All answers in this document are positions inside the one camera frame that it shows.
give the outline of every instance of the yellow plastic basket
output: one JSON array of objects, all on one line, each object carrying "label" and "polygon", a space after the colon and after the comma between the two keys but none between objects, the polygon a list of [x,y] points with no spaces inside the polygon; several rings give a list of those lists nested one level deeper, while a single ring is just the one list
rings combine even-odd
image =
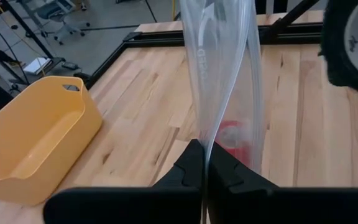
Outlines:
[{"label": "yellow plastic basket", "polygon": [[79,78],[46,77],[27,87],[0,111],[0,200],[44,201],[101,123]]}]

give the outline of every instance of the clear plastic bag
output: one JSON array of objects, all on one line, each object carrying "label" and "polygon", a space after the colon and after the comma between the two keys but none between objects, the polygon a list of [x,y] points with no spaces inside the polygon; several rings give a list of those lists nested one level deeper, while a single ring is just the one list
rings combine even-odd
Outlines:
[{"label": "clear plastic bag", "polygon": [[263,110],[254,0],[180,3],[206,172],[216,141],[260,173]]}]

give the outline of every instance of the wooden table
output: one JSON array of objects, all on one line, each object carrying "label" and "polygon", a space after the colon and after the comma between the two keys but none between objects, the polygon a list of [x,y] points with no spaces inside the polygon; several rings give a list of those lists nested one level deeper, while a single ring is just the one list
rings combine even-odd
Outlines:
[{"label": "wooden table", "polygon": [[[321,18],[310,11],[297,22]],[[174,29],[181,23],[137,30]],[[318,45],[262,47],[262,174],[280,186],[358,186],[358,93],[329,84],[318,52]],[[150,186],[196,137],[184,47],[127,49],[90,92],[104,124],[59,189]],[[42,223],[42,207],[0,202],[0,224]]]}]

